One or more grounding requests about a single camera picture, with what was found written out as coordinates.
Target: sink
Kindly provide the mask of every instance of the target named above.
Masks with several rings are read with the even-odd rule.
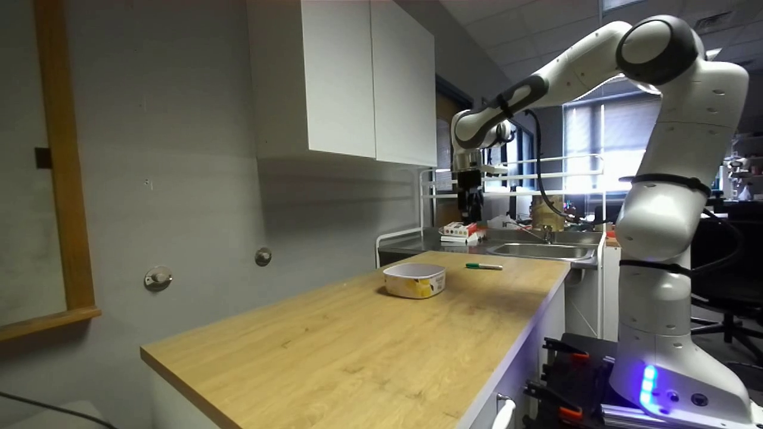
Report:
[[[574,259],[591,259],[591,250],[580,245],[566,242],[500,242],[488,247],[491,254],[507,254],[507,257],[574,257]]]

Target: ceiling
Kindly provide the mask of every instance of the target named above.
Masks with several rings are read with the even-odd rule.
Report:
[[[641,22],[651,15],[687,18],[705,48],[723,48],[717,59],[750,71],[763,68],[760,0],[440,0],[511,82],[529,77],[567,46],[607,22]]]

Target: cable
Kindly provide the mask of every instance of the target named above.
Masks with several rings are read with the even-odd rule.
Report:
[[[538,121],[538,114],[531,113],[531,109],[525,109],[525,114],[531,117],[535,121],[535,179],[538,183],[538,190],[541,190],[541,198],[543,202],[556,213],[560,215],[563,219],[567,219],[567,215],[563,210],[558,210],[550,198],[545,196],[545,186],[543,186],[543,176],[541,176],[541,121]]]
[[[700,265],[700,268],[694,268],[694,270],[691,270],[691,278],[699,278],[699,276],[703,276],[703,275],[709,275],[709,272],[715,272],[715,270],[723,270],[723,268],[733,265],[735,259],[742,257],[742,250],[744,250],[744,234],[742,234],[742,228],[736,228],[736,227],[735,227],[733,221],[727,221],[727,219],[715,216],[711,210],[703,210],[703,215],[709,215],[715,223],[725,227],[725,228],[735,237],[735,250],[733,250],[730,254],[725,254],[725,257],[717,257],[717,259],[712,259],[712,263],[705,263],[705,265]]]
[[[0,399],[27,403],[27,405],[35,405],[35,407],[45,407],[45,409],[72,414],[72,418],[79,418],[79,420],[89,420],[89,421],[96,421],[96,424],[107,426],[107,429],[116,429],[115,424],[110,424],[105,420],[98,420],[94,414],[67,409],[67,407],[58,407],[58,405],[40,403],[40,400],[34,400],[34,399],[24,399],[24,395],[14,395],[14,393],[6,393],[6,391],[0,391]]]

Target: window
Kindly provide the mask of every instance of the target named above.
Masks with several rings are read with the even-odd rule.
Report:
[[[566,190],[628,190],[620,179],[636,175],[659,113],[654,96],[566,105]]]

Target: wooden frame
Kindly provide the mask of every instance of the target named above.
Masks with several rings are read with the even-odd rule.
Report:
[[[0,341],[79,325],[101,315],[96,308],[84,190],[77,151],[77,117],[68,77],[65,0],[34,0],[40,58],[40,88],[52,160],[52,198],[58,210],[59,254],[67,309],[0,326]]]

